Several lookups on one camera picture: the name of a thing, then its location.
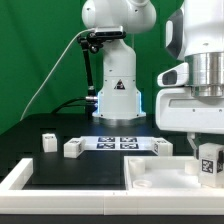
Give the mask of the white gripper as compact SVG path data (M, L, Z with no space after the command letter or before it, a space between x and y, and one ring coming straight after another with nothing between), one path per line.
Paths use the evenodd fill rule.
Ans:
M155 116L160 130L187 132L198 158L195 133L224 134L224 97L193 97L190 87L162 89L157 94Z

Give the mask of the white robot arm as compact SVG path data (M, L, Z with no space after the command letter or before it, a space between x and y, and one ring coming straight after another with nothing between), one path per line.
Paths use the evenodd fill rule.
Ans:
M180 62L159 74L155 121L164 131L224 134L224 0L180 0L166 21L163 42L126 45L126 34L141 35L156 23L151 0L87 0L82 20L90 47L103 50L103 86L93 117L111 124L142 118L136 70L162 66L163 51Z

